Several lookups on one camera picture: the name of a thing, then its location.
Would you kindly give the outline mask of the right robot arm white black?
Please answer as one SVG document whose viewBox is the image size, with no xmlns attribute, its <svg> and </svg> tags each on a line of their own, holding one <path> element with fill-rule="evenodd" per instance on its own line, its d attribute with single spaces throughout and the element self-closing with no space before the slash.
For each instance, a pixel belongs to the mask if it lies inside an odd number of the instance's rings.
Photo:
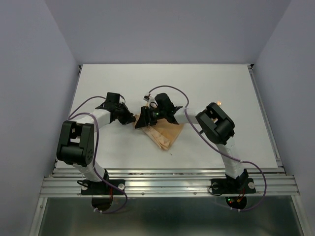
<svg viewBox="0 0 315 236">
<path fill-rule="evenodd" d="M 207 139 L 216 145 L 225 166 L 226 186 L 232 192 L 244 187 L 248 172 L 240 160 L 233 157 L 233 136 L 235 124 L 217 103 L 210 103 L 200 112 L 189 109 L 188 105 L 175 106 L 166 93 L 160 93 L 154 98 L 150 94 L 144 96 L 147 106 L 141 107 L 140 116 L 135 128 L 154 126 L 158 120 L 165 119 L 170 124 L 198 124 L 199 134 L 205 134 Z"/>
</svg>

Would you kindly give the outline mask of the peach cloth napkin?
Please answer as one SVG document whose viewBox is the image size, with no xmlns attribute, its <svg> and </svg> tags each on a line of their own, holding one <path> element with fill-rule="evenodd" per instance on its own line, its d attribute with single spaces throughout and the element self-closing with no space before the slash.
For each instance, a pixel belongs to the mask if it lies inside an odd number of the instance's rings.
<svg viewBox="0 0 315 236">
<path fill-rule="evenodd" d="M 143 131 L 160 149 L 169 150 L 183 128 L 183 124 L 171 124 L 165 119 L 160 119 L 157 124 L 138 129 Z"/>
</svg>

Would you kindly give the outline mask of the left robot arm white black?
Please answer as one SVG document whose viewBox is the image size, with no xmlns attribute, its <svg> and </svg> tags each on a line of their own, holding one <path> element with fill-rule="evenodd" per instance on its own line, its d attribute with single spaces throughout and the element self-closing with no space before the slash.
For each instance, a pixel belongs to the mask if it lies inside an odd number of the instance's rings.
<svg viewBox="0 0 315 236">
<path fill-rule="evenodd" d="M 135 122 L 135 116 L 121 94 L 108 92 L 93 112 L 73 112 L 63 122 L 57 146 L 57 159 L 79 170 L 99 194 L 106 193 L 110 183 L 107 171 L 96 161 L 99 130 L 114 121 L 127 125 Z"/>
</svg>

